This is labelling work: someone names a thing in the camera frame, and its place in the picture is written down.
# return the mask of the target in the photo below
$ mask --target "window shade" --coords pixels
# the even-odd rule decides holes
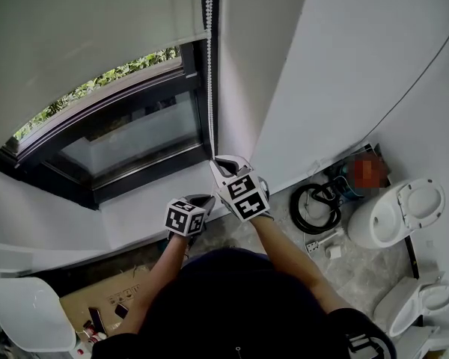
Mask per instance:
[[[0,146],[89,79],[205,37],[201,0],[0,0]]]

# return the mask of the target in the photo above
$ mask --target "black window frame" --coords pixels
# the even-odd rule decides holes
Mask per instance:
[[[206,51],[205,40],[184,44],[180,47],[182,58],[180,68],[161,73],[95,102],[65,119],[44,135],[37,136],[30,146],[16,155],[3,146],[0,149],[0,171],[15,180],[96,210],[102,202],[210,159]],[[47,159],[93,132],[94,129],[99,129],[103,122],[185,92],[190,92],[196,102],[197,118],[200,123],[200,144],[149,165],[137,167],[133,171],[127,171],[97,188],[82,185],[72,177],[66,177],[63,171],[57,171],[47,164]]]

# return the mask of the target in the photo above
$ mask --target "person's left arm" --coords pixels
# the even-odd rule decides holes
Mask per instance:
[[[137,334],[153,299],[163,287],[177,277],[186,252],[188,239],[174,234],[156,265],[147,273],[120,326],[110,335]]]

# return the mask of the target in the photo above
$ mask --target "glove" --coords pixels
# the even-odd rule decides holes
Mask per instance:
[[[179,200],[171,200],[166,207],[165,228],[181,236],[199,234],[215,206],[215,201],[212,195],[207,194],[188,195]]]
[[[268,185],[248,161],[239,156],[216,156],[210,167],[218,185],[216,194],[241,222],[258,215],[271,217]]]

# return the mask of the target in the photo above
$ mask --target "black phone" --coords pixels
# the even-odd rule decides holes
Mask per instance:
[[[128,313],[128,309],[122,304],[118,304],[118,306],[114,309],[114,313],[117,314],[120,318],[125,319],[125,316]]]
[[[93,326],[95,327],[96,332],[105,332],[105,326],[103,325],[102,317],[100,316],[100,312],[95,307],[89,307],[88,311],[90,312],[91,321],[93,322]]]

